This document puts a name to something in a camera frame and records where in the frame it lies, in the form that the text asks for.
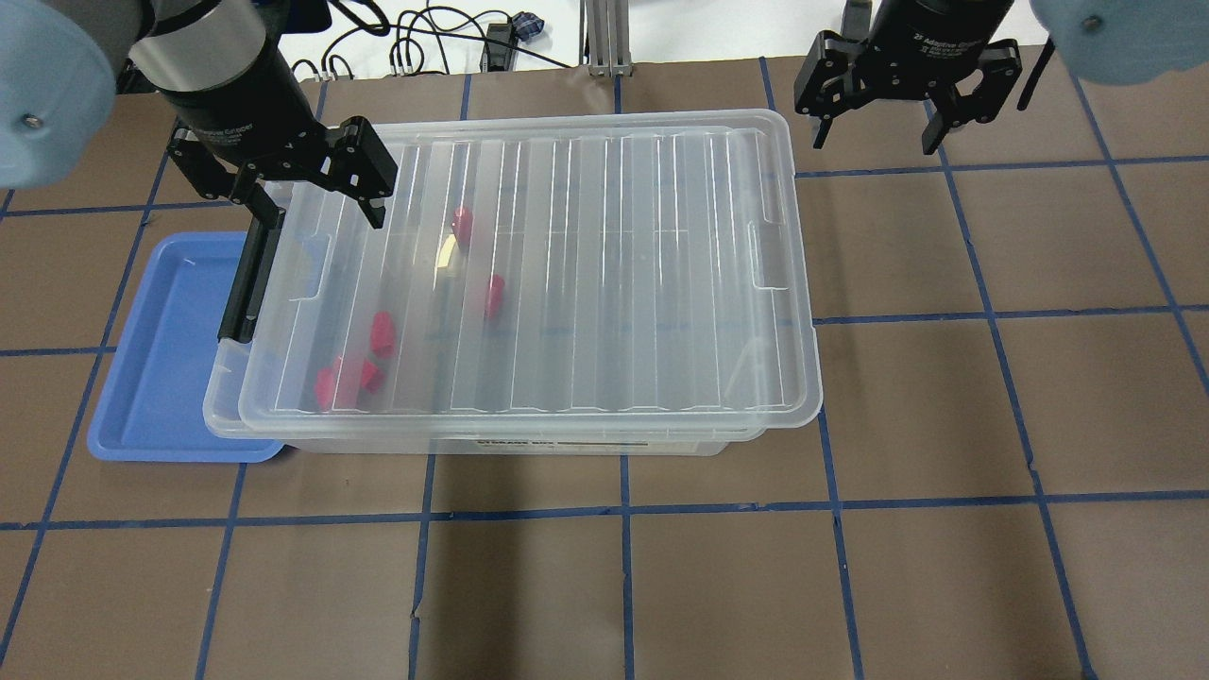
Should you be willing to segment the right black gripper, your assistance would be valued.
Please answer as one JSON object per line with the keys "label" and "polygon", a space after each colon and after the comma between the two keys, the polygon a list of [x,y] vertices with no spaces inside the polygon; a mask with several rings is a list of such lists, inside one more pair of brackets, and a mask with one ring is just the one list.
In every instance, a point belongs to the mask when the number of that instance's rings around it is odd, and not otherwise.
{"label": "right black gripper", "polygon": [[921,150],[953,129],[997,117],[1022,74],[1014,39],[994,42],[1011,1],[850,1],[848,35],[820,31],[793,85],[812,119],[812,149],[834,121],[873,100],[929,100]]}

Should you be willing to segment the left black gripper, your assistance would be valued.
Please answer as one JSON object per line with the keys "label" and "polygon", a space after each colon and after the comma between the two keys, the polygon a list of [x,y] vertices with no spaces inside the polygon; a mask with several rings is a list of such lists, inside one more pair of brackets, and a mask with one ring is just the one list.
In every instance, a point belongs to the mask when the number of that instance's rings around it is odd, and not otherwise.
{"label": "left black gripper", "polygon": [[316,181],[354,198],[371,227],[384,227],[397,160],[365,117],[326,129],[316,121],[276,44],[264,44],[242,73],[215,86],[168,86],[164,98],[180,121],[167,146],[172,163],[199,197],[250,211],[259,247],[277,243],[284,215],[259,178]]}

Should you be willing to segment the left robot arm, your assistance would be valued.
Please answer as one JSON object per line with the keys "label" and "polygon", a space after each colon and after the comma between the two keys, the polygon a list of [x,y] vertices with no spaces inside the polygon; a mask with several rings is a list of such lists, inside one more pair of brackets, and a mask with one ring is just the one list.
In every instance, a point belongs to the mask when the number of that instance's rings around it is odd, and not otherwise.
{"label": "left robot arm", "polygon": [[280,211],[264,185],[308,181],[384,227],[397,161],[368,119],[316,119],[250,1],[5,1],[4,188],[73,173],[110,116],[126,63],[177,113],[168,155],[199,197],[245,206],[273,227]]}

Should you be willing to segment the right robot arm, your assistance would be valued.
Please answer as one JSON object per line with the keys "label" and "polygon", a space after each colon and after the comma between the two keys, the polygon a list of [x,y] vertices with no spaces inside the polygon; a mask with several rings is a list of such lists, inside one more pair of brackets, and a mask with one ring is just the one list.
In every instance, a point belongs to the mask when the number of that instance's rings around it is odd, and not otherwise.
{"label": "right robot arm", "polygon": [[1106,86],[1153,81],[1207,62],[1204,1],[1032,1],[1047,34],[1030,70],[1019,44],[997,39],[1010,1],[848,1],[841,29],[812,40],[792,108],[815,120],[812,146],[833,122],[877,100],[929,102],[921,133],[932,155],[951,129],[997,119],[1013,92],[1024,111],[1054,54],[1075,77]]}

